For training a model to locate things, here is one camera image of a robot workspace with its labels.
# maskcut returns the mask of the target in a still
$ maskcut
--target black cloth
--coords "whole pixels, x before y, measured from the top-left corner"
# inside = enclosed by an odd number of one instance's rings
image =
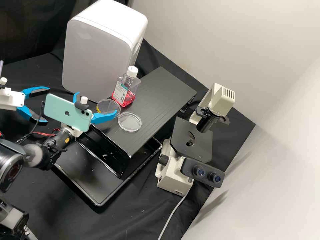
[[[201,99],[207,89],[182,69],[166,59],[151,46],[141,47],[137,65],[148,73],[162,65],[176,77],[193,87]],[[44,85],[51,93],[72,100],[72,94],[61,85],[62,62],[59,56],[45,54],[4,66],[3,76],[8,78],[8,87],[19,91],[23,88]],[[41,100],[37,96],[25,104],[39,113]],[[179,113],[184,118],[190,114]],[[216,165],[222,170],[229,165],[233,156],[254,127],[249,119],[232,109],[231,125],[227,130],[216,132]],[[174,118],[155,135],[162,141],[170,136]],[[37,131],[50,133],[59,123],[49,119],[47,126]],[[0,110],[0,130],[8,140],[15,141],[28,133],[33,124],[22,119],[16,112]],[[122,188],[105,206],[93,207],[74,186],[66,185],[54,172],[39,169],[22,169],[5,197],[15,206],[30,214],[28,226],[38,239],[157,239],[162,227],[181,197],[156,187],[154,176],[158,155]],[[162,239],[180,239],[212,188],[195,182],[188,196],[177,209]]]
[[[65,31],[75,2],[0,1],[0,59],[8,64],[51,51]]]

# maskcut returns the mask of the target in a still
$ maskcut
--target metal stand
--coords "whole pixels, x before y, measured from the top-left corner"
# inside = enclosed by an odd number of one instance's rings
[[[20,240],[38,240],[38,239],[26,225],[24,227],[24,234],[21,236]]]

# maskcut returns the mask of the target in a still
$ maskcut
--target microscope stage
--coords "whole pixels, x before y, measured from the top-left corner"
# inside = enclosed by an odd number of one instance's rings
[[[212,132],[201,133],[196,125],[176,117],[170,145],[181,156],[209,162],[212,158]]]

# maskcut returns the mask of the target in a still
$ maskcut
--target power cord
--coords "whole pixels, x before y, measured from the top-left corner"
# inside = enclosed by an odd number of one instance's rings
[[[41,119],[41,115],[42,115],[42,112],[43,112],[43,109],[44,109],[44,105],[45,105],[45,102],[41,102],[41,108],[40,108],[40,114],[39,114],[39,118],[37,119],[37,122],[36,124],[34,125],[33,129],[30,131],[30,133],[24,135],[22,138],[20,138],[19,140],[16,141],[17,144],[21,144],[22,142],[24,142],[34,131],[34,129],[37,127],[40,119]]]
[[[159,235],[159,237],[158,237],[158,240],[161,240],[161,237],[162,237],[164,231],[166,230],[166,228],[167,228],[167,226],[168,226],[168,224],[169,224],[169,222],[170,222],[170,219],[172,218],[174,212],[177,210],[177,208],[180,206],[180,204],[183,202],[183,200],[186,198],[186,196],[188,195],[189,191],[190,191],[190,189],[187,191],[186,195],[184,195],[183,198],[181,198],[180,202],[179,202],[179,203],[175,206],[175,208],[172,210],[172,212],[171,212],[171,214],[170,214],[170,216],[169,216],[166,224],[164,225],[164,227],[163,227],[163,229],[162,229],[162,231],[161,231],[161,233],[160,233],[160,235]]]

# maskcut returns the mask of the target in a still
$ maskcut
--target white wall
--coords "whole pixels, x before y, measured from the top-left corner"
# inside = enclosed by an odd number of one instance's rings
[[[259,123],[320,56],[320,2],[130,0],[148,18],[145,39],[205,86],[236,92]]]
[[[256,126],[183,240],[320,239],[320,59]]]

